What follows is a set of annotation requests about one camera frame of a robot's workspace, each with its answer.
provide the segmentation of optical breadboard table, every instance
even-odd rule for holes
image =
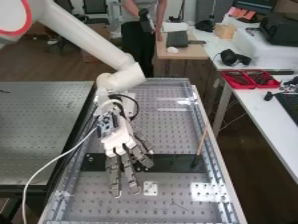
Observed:
[[[174,166],[180,157],[192,159],[207,120],[187,79],[149,79],[129,92],[135,94],[141,107],[133,129],[154,145],[153,160],[161,155],[170,156]],[[122,178],[117,199],[109,194],[106,173],[83,168],[86,158],[94,163],[95,153],[103,153],[93,134],[65,169],[38,223],[246,223],[211,128],[207,130],[199,159],[202,169],[180,173],[150,169],[137,172],[142,189],[147,181],[157,185],[154,194],[149,196],[142,191],[131,195]]]
[[[30,175],[63,151],[91,86],[93,82],[0,83],[2,193],[22,186]],[[53,169],[54,164],[31,185],[43,187]]]

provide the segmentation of black box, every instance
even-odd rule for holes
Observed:
[[[263,18],[259,28],[268,43],[298,47],[298,14],[272,13]]]

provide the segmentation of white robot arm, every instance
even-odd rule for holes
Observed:
[[[122,92],[145,81],[143,73],[133,57],[110,44],[83,23],[81,23],[53,0],[0,0],[0,44],[16,42],[34,22],[42,23],[117,70],[97,78],[94,116],[101,142],[106,154],[106,171],[110,175],[110,193],[121,195],[119,161],[123,164],[131,192],[139,192],[130,155],[150,168],[153,162],[145,155],[151,146],[139,134],[133,133],[129,118],[122,111],[121,97],[110,94]]]

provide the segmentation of orange ring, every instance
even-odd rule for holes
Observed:
[[[16,30],[16,31],[5,31],[5,30],[1,30],[0,29],[0,34],[8,35],[8,36],[20,36],[30,28],[30,24],[31,24],[31,12],[30,12],[29,3],[26,2],[26,0],[21,0],[21,3],[22,3],[22,6],[25,8],[25,13],[26,13],[26,21],[25,21],[24,26],[18,30]]]

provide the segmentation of wooden stick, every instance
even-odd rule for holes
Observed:
[[[203,134],[202,134],[202,138],[200,138],[199,145],[198,145],[198,150],[196,150],[196,156],[199,156],[200,152],[202,152],[202,145],[203,145],[203,141],[204,141],[204,138],[206,138],[206,134],[207,134],[207,124],[204,125]]]

